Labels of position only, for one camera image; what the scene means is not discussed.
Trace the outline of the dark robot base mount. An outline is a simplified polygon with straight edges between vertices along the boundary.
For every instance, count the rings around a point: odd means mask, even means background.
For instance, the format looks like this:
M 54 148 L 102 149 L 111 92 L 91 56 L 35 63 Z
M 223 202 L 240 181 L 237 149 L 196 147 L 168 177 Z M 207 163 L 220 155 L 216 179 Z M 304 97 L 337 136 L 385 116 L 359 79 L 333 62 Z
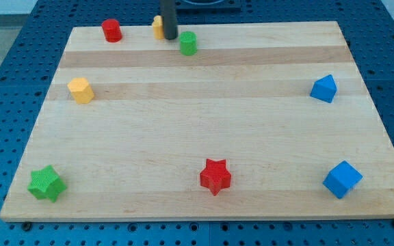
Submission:
M 240 11 L 242 0 L 175 0 L 179 12 Z

